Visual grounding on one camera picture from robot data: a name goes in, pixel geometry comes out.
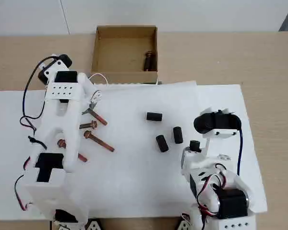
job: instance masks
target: copper screw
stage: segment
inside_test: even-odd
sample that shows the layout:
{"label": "copper screw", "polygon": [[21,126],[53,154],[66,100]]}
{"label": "copper screw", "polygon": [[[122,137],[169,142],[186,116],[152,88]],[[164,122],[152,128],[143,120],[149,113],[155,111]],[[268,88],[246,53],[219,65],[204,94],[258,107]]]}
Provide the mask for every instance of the copper screw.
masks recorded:
{"label": "copper screw", "polygon": [[104,126],[106,126],[108,123],[105,119],[103,119],[101,116],[99,116],[97,113],[95,113],[93,110],[89,110],[90,115],[95,117],[100,123],[102,123]]}
{"label": "copper screw", "polygon": [[[58,140],[57,145],[59,148],[66,148],[66,142],[64,139]],[[83,162],[87,162],[87,158],[81,155],[80,153],[78,153],[78,159]]]}
{"label": "copper screw", "polygon": [[95,128],[97,128],[97,121],[91,121],[91,123],[81,124],[81,125],[79,126],[79,129],[82,129],[82,128],[92,128],[92,129],[95,129]]}
{"label": "copper screw", "polygon": [[114,148],[113,148],[113,147],[111,147],[111,146],[108,145],[107,143],[103,142],[101,139],[95,137],[95,136],[92,134],[91,131],[85,131],[85,132],[84,132],[84,137],[85,137],[86,139],[90,138],[91,140],[97,142],[99,145],[105,147],[106,149],[110,150],[111,152],[114,151]]}

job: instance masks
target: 3d printed robot arm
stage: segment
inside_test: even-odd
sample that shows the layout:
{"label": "3d printed robot arm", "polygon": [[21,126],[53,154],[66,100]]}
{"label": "3d printed robot arm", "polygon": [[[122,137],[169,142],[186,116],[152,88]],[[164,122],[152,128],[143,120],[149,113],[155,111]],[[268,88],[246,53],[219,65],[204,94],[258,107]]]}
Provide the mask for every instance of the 3d printed robot arm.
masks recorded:
{"label": "3d printed robot arm", "polygon": [[190,225],[193,230],[256,229],[252,212],[254,196],[250,188],[234,173],[231,158],[222,154],[220,142],[240,133],[239,161],[242,153],[240,119],[228,110],[207,109],[194,121],[195,129],[207,139],[206,147],[191,141],[181,158],[182,174],[190,183],[197,203],[192,205]]}
{"label": "3d printed robot arm", "polygon": [[[84,73],[68,69],[72,61],[67,55],[51,57],[54,60],[43,65],[38,75],[47,90],[41,124],[34,137],[38,142],[33,143],[30,152],[24,187],[47,219],[84,225],[88,220],[88,206],[80,195],[72,195],[75,189],[81,194],[83,188],[72,187],[68,176],[77,163],[82,112],[96,105],[101,91]],[[52,142],[57,143],[58,133],[64,135],[64,154],[47,148]]]}

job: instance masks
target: white sheet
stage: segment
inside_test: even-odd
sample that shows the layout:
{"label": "white sheet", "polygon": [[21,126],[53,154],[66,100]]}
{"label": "white sheet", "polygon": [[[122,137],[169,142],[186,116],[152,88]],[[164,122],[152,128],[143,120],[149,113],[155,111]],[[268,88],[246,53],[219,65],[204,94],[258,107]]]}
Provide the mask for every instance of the white sheet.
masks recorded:
{"label": "white sheet", "polygon": [[[157,94],[156,87],[159,86],[129,90],[118,85],[103,91],[96,111],[109,124],[99,123],[95,134],[116,151],[110,153],[83,139],[80,152],[87,155],[89,162],[79,163],[79,171],[71,178],[74,186],[86,186],[90,215],[100,218],[158,217],[178,216],[181,211],[187,211],[194,197],[180,173],[180,157],[190,139],[202,140],[192,123],[201,110],[210,106],[214,109],[228,107],[241,118],[244,136],[241,177],[255,193],[254,211],[266,211],[264,187],[240,86],[198,86],[198,103],[195,86],[190,82],[163,85]],[[20,91],[0,92],[0,220],[44,218],[35,207],[21,211],[13,191],[14,181],[23,172],[22,164],[29,155],[30,142],[26,136],[32,134],[19,125],[22,95]],[[38,114],[43,96],[44,91],[27,93],[28,114]],[[162,112],[163,121],[157,124],[145,121],[146,111]],[[90,115],[83,116],[84,122],[90,119]],[[174,143],[174,126],[182,127],[183,144]],[[155,137],[159,134],[164,134],[168,142],[170,150],[166,153],[160,153],[157,148]],[[224,145],[228,147],[224,150],[226,154],[236,162],[238,135],[226,139]],[[28,193],[21,186],[18,188],[24,201],[29,200]]]}

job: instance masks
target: cardboard box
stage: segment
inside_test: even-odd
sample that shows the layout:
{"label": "cardboard box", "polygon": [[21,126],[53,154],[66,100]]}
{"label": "cardboard box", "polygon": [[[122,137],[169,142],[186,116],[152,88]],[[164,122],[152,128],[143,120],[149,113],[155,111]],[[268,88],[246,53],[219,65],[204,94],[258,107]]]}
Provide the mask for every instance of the cardboard box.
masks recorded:
{"label": "cardboard box", "polygon": [[[144,71],[145,54],[156,54],[155,71]],[[102,73],[109,83],[156,83],[157,28],[155,26],[98,26],[93,73]]]}

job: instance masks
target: wooden table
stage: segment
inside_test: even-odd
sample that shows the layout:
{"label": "wooden table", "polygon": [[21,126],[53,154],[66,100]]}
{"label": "wooden table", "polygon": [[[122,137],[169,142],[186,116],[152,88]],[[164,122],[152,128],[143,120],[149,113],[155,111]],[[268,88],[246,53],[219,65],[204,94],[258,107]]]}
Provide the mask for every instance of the wooden table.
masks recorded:
{"label": "wooden table", "polygon": [[[23,90],[36,63],[66,53],[89,73],[94,35],[0,37],[0,90]],[[259,230],[288,230],[288,32],[159,33],[164,83],[240,84],[268,201]],[[42,89],[35,78],[30,89]],[[177,218],[105,219],[105,230],[170,230]],[[0,222],[0,230],[48,229],[46,221]]]}

